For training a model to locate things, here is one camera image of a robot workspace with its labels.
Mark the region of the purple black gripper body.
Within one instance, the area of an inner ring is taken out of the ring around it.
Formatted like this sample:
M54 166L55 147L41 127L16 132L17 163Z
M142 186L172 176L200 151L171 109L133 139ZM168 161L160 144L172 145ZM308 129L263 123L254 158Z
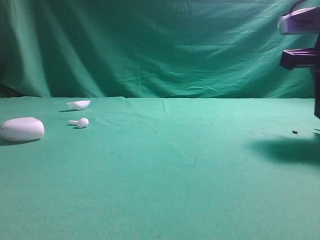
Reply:
M290 49L282 52L279 65L287 70L309 68L314 89L314 115L320 116L320 35L314 47Z

